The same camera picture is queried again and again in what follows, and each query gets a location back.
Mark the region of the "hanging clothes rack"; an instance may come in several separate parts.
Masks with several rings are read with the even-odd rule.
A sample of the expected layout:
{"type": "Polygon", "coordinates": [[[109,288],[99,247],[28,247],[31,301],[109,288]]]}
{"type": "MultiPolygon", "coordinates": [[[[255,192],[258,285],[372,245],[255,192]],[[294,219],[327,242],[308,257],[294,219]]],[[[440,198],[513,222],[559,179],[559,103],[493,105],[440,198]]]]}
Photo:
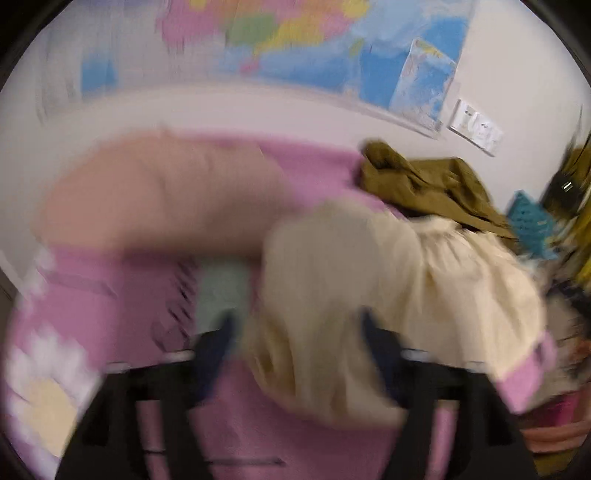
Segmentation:
{"type": "Polygon", "coordinates": [[[557,276],[590,293],[590,136],[571,142],[544,196],[544,209],[556,221],[551,245],[557,247],[557,276]]]}

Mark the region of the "wall map poster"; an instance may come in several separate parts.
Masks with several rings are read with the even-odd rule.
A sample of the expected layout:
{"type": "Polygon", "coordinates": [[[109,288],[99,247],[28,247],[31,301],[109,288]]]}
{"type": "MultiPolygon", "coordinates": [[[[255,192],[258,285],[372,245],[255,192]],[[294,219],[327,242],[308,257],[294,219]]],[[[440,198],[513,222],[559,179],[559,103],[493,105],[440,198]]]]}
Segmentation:
{"type": "Polygon", "coordinates": [[[438,130],[471,1],[83,1],[83,96],[182,80],[323,90],[438,130]]]}

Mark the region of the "pink bed sheet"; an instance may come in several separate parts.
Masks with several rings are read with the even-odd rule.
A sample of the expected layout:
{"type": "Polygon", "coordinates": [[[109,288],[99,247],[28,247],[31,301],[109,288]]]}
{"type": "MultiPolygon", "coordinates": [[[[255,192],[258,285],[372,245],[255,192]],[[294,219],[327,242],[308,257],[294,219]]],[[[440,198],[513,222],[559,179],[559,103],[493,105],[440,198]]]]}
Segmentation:
{"type": "MultiPolygon", "coordinates": [[[[58,479],[70,438],[104,377],[187,360],[194,343],[235,312],[235,337],[213,389],[187,412],[211,479],[382,479],[396,426],[331,425],[284,408],[257,384],[242,352],[245,324],[256,313],[266,240],[283,222],[331,201],[351,201],[398,215],[355,183],[360,154],[279,140],[190,138],[221,145],[250,143],[276,160],[297,208],[277,221],[256,256],[204,256],[158,251],[114,253],[40,241],[31,283],[15,305],[4,343],[4,429],[18,459],[37,479],[58,479]]],[[[547,330],[524,364],[495,380],[510,413],[526,408],[553,363],[547,330]]],[[[443,407],[427,477],[442,479],[449,430],[443,407]]],[[[164,459],[159,405],[139,405],[148,479],[171,479],[164,459]]]]}

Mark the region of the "folded peach garment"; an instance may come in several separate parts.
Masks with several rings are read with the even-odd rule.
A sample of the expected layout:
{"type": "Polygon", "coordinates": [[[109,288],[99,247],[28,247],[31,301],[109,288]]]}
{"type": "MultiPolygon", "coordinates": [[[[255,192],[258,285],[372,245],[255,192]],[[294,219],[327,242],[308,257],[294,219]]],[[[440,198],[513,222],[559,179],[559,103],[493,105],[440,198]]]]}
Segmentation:
{"type": "Polygon", "coordinates": [[[73,162],[34,232],[46,245],[95,251],[256,256],[296,208],[286,174],[259,146],[146,132],[73,162]]]}

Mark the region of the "white wall socket panel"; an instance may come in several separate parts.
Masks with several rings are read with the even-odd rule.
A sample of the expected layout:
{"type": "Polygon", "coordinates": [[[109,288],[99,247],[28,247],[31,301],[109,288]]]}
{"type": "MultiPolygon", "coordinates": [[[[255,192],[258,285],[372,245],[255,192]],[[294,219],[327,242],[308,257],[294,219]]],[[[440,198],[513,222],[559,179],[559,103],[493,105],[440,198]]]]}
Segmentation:
{"type": "Polygon", "coordinates": [[[491,157],[504,137],[496,123],[462,99],[456,104],[448,128],[491,157]]]}

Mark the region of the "blue plastic basket rack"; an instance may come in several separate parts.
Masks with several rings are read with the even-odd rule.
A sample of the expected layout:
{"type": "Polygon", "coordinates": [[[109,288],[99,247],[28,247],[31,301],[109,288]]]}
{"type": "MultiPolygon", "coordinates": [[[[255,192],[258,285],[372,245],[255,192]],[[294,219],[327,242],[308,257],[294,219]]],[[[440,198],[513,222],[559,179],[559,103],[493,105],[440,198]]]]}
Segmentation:
{"type": "Polygon", "coordinates": [[[525,191],[515,193],[506,213],[521,248],[533,258],[554,260],[551,245],[555,233],[553,217],[525,191]]]}

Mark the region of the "cream large garment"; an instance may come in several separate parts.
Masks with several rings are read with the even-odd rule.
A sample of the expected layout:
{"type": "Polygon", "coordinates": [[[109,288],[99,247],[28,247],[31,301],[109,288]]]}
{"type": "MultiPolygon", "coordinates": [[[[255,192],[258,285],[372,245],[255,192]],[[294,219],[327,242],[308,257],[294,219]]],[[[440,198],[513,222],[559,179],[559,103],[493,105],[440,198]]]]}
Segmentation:
{"type": "Polygon", "coordinates": [[[404,411],[380,385],[360,313],[452,367],[504,380],[546,334],[531,276],[491,233],[452,220],[400,219],[331,201],[266,240],[256,313],[242,352],[264,393],[331,425],[396,426],[404,411]]]}

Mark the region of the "olive brown jacket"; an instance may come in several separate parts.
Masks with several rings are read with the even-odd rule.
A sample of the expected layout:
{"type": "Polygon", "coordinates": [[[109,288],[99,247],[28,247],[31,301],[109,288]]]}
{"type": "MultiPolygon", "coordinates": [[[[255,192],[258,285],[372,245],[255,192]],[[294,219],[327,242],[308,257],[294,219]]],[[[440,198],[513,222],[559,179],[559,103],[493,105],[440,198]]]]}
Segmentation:
{"type": "Polygon", "coordinates": [[[477,174],[461,158],[408,160],[389,144],[363,144],[358,184],[406,215],[436,215],[462,226],[516,238],[477,174]]]}

